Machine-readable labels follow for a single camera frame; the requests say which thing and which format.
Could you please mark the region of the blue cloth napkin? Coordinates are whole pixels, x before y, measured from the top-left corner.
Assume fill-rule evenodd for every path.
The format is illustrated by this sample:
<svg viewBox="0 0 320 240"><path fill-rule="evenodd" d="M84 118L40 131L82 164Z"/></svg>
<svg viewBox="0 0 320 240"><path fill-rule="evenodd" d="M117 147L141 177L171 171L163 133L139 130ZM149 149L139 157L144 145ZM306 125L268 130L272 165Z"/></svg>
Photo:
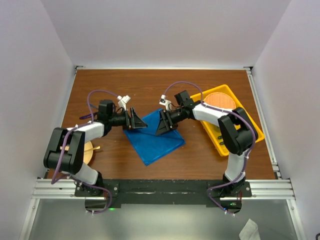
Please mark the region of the blue cloth napkin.
<svg viewBox="0 0 320 240"><path fill-rule="evenodd" d="M160 109L144 116L146 128L125 130L124 134L137 152L145 166L165 157L186 144L177 130L156 136L160 122Z"/></svg>

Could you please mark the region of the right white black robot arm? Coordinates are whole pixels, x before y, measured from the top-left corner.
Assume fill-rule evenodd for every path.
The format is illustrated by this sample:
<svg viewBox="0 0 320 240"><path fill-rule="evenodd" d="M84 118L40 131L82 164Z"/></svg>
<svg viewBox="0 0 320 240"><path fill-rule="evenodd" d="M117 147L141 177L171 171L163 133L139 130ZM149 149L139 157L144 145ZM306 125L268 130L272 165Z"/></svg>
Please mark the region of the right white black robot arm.
<svg viewBox="0 0 320 240"><path fill-rule="evenodd" d="M165 109L159 112L159 124L155 135L161 136L177 129L178 123L186 119L217 126L229 155L223 184L211 186L207 192L210 194L217 189L223 189L227 196L235 196L245 182L249 154L258 137L247 112L242 107L230 109L212 106L204 102L203 97L194 101L186 90L174 97L178 103L175 110L170 109L171 101L167 100L166 95L160 97L159 104L165 106Z"/></svg>

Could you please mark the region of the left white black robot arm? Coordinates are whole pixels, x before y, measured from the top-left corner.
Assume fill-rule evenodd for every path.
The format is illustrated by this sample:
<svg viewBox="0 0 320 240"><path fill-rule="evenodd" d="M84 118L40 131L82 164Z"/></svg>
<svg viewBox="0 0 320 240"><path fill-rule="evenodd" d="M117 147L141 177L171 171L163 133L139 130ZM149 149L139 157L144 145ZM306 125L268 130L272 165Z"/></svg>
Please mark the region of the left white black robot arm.
<svg viewBox="0 0 320 240"><path fill-rule="evenodd" d="M92 196L104 193L102 174L84 163L85 143L106 136L113 127L124 130L144 129L148 125L136 114L134 108L124 106L117 112L112 100L99 102L93 120L71 128L56 127L50 137L43 165L54 170L51 184L60 180L58 173L70 176Z"/></svg>

